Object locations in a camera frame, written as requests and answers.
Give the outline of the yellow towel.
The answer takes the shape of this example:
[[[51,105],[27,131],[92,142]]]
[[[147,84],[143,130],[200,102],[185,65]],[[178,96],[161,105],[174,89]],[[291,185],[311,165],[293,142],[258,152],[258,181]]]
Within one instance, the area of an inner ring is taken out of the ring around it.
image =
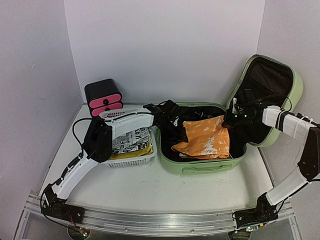
[[[111,154],[109,160],[120,160],[120,159],[127,159],[127,158],[135,158],[141,157],[145,155],[149,155],[153,152],[153,147],[148,144],[145,148],[135,148],[133,150],[123,149],[123,150],[116,150]]]

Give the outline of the newspaper print garment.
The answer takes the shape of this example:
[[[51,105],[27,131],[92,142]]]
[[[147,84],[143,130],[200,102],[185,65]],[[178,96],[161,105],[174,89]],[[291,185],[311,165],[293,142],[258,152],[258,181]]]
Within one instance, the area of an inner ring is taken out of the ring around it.
[[[150,144],[151,130],[142,127],[118,136],[112,141],[112,153],[124,154],[143,150]]]

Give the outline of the orange snack bag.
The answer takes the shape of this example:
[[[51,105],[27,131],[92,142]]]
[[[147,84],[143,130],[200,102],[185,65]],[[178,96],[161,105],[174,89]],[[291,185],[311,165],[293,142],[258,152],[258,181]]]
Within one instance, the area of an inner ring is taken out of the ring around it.
[[[227,159],[230,156],[228,129],[222,126],[222,115],[198,121],[184,121],[188,142],[171,147],[181,158],[197,160]]]

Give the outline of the white perforated plastic basket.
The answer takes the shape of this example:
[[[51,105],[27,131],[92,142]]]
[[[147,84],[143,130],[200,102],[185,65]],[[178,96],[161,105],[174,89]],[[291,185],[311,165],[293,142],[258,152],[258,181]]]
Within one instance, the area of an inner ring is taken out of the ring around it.
[[[99,114],[105,123],[112,127],[112,142],[115,138],[139,128],[150,129],[150,142],[152,153],[139,157],[107,160],[104,162],[109,168],[124,168],[148,164],[158,151],[155,134],[152,130],[153,119],[143,107],[129,107],[104,111]]]

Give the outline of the green hard-shell suitcase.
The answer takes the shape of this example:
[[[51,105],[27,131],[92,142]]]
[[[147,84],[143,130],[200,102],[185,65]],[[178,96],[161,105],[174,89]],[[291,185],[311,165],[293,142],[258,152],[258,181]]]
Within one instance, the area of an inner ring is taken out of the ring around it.
[[[204,112],[213,117],[223,116],[231,109],[233,97],[241,90],[252,89],[255,100],[266,106],[276,105],[292,111],[299,102],[303,90],[303,80],[290,66],[264,55],[253,55],[246,63],[240,79],[231,93],[226,106],[213,102],[183,102],[179,104],[182,119],[199,121],[195,112]],[[261,123],[251,123],[229,130],[230,155],[225,159],[182,158],[171,147],[177,140],[169,139],[157,131],[160,147],[160,163],[165,170],[177,175],[218,173],[237,166],[247,154],[247,146],[269,147],[278,139],[280,132]]]

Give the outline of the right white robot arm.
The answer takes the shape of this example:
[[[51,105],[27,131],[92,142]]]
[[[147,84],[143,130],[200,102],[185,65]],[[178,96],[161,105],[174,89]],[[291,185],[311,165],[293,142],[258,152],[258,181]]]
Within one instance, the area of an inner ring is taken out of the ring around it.
[[[228,110],[224,124],[231,129],[262,124],[282,133],[277,145],[266,151],[268,158],[278,156],[280,162],[270,159],[271,169],[277,174],[276,185],[260,196],[252,209],[252,218],[262,222],[276,206],[291,198],[320,175],[320,125],[301,113],[293,113],[279,106],[254,104]]]

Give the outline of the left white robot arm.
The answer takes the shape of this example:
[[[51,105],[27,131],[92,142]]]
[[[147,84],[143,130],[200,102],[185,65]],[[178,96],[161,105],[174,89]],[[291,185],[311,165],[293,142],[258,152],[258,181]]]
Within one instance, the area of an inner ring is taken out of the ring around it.
[[[112,155],[112,143],[121,135],[140,128],[157,127],[169,131],[179,140],[186,138],[183,127],[175,125],[180,117],[180,107],[172,100],[160,104],[146,104],[143,107],[116,117],[92,117],[80,144],[80,153],[63,170],[61,176],[49,183],[43,191],[48,211],[57,219],[67,214],[70,193],[82,178],[98,164]]]

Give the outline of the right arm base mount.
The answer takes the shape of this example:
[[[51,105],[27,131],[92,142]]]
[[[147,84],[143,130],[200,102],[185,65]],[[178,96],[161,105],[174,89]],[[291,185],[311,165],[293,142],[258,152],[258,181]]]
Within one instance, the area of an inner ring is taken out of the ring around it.
[[[264,224],[278,217],[276,205],[266,199],[258,199],[256,206],[250,209],[237,210],[232,214],[238,229],[256,224]]]

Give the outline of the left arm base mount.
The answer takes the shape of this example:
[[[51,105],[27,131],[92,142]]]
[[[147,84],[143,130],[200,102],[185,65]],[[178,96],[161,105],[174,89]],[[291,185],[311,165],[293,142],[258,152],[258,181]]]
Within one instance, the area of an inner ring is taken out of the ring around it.
[[[47,205],[47,203],[44,202],[41,204],[41,211],[45,216],[74,224],[82,223],[85,214],[83,207],[61,202],[56,202],[51,205]]]

